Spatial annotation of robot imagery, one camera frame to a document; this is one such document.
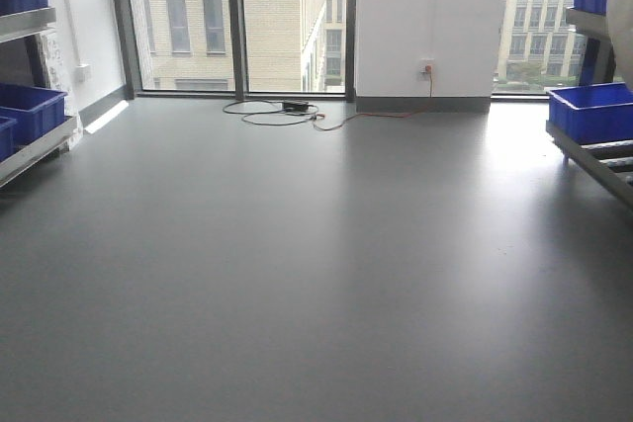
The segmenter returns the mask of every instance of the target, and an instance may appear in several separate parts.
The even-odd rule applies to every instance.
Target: charger
[[[285,113],[306,113],[310,103],[308,101],[282,101],[281,107]]]

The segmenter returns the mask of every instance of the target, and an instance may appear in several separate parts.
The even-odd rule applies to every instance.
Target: window
[[[341,24],[343,22],[343,0],[336,0],[336,23]]]
[[[326,74],[329,76],[340,76],[340,58],[328,58]]]
[[[179,91],[227,91],[226,79],[176,79],[176,89]]]
[[[582,54],[585,49],[585,44],[587,43],[587,39],[584,36],[578,35],[574,39],[574,48],[572,49],[572,54]]]
[[[332,0],[325,0],[325,21],[332,22]]]
[[[205,12],[205,30],[207,33],[207,52],[224,53],[225,20],[222,0],[203,0]]]
[[[151,20],[151,7],[149,0],[142,0],[143,11],[145,13],[145,23],[147,26],[147,43],[149,51],[156,53],[156,41],[154,40],[154,23]]]
[[[175,53],[188,53],[191,46],[185,0],[167,0],[167,14],[171,32],[171,50]]]
[[[341,52],[343,39],[342,30],[328,30],[326,36],[327,52]]]
[[[541,55],[545,53],[546,42],[547,42],[547,35],[533,35],[532,44],[530,46],[530,54]]]
[[[512,36],[512,43],[510,44],[510,54],[523,55],[524,53],[525,53],[525,35]]]
[[[530,14],[530,28],[538,29],[538,26],[541,23],[541,8],[540,7],[532,7],[532,12]]]
[[[551,54],[565,54],[565,48],[567,47],[566,35],[554,35],[552,37],[552,47],[550,48]]]
[[[516,29],[522,29],[525,25],[525,11],[527,9],[525,7],[517,7],[516,13],[514,14],[514,27]]]
[[[547,65],[547,74],[550,76],[560,76],[563,71],[563,63],[549,63]]]
[[[556,26],[556,14],[558,13],[558,8],[556,7],[548,7],[545,12],[545,28],[553,29]]]

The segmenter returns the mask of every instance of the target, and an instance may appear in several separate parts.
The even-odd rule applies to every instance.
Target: building
[[[227,0],[133,0],[146,90],[234,90]],[[346,0],[244,0],[251,91],[343,92]]]
[[[497,64],[496,90],[539,92],[573,85],[585,37],[565,22],[574,0],[507,0]]]

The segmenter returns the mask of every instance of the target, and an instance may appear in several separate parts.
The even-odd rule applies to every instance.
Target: power socket
[[[433,58],[422,58],[419,61],[419,67],[418,67],[418,71],[420,72],[420,74],[424,77],[427,78],[431,75],[431,74],[435,74],[435,60]]]

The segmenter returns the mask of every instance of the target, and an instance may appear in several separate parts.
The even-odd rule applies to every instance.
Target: epoxy floor
[[[630,421],[633,211],[546,114],[137,100],[0,191],[0,420]]]

